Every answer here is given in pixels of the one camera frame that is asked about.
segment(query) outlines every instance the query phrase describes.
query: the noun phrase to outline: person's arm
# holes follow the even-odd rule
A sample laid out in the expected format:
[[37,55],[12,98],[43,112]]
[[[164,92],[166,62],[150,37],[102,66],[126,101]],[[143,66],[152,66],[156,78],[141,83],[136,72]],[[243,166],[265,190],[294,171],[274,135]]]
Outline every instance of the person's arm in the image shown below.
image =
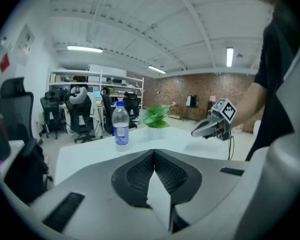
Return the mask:
[[259,71],[255,75],[254,83],[244,94],[240,102],[235,106],[237,109],[232,127],[243,124],[256,114],[266,103],[267,100],[267,72],[266,56],[264,46],[261,52]]

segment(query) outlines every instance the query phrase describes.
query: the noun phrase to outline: red brick wall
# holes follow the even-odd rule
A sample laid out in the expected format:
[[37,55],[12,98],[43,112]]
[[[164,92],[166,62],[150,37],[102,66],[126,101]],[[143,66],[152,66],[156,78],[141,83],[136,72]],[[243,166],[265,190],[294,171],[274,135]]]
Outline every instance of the red brick wall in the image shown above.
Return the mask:
[[[127,72],[128,77],[144,77],[143,106],[170,105],[176,102],[179,107],[186,106],[187,97],[197,95],[199,107],[193,108],[189,118],[199,120],[199,109],[207,111],[207,103],[211,95],[219,98],[228,98],[234,105],[237,104],[249,86],[254,81],[254,75],[239,74],[189,74],[168,78],[154,79],[136,73]],[[261,119],[263,111],[248,120],[243,130],[253,132],[254,122]]]

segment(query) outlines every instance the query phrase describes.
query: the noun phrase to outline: red paper on wall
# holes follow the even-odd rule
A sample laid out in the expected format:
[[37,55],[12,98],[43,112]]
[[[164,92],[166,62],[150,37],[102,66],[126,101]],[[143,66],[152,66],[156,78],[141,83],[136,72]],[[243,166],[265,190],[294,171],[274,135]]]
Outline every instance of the red paper on wall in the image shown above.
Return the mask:
[[1,72],[4,72],[10,66],[8,53],[6,53],[0,61]]

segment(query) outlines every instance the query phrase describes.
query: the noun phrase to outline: water bottle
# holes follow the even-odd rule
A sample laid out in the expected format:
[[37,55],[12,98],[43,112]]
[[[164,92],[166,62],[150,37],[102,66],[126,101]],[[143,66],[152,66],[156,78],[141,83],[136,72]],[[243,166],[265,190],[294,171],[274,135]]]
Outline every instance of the water bottle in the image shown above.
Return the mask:
[[120,155],[129,152],[129,114],[125,109],[124,101],[117,101],[112,113],[113,133],[116,151]]

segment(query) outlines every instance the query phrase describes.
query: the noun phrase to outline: bottle label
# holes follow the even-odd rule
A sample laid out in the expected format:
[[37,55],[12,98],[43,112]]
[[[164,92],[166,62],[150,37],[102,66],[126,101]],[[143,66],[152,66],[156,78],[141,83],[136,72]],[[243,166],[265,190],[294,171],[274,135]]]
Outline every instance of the bottle label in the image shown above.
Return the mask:
[[126,145],[129,142],[129,127],[116,128],[113,127],[115,143],[117,145]]

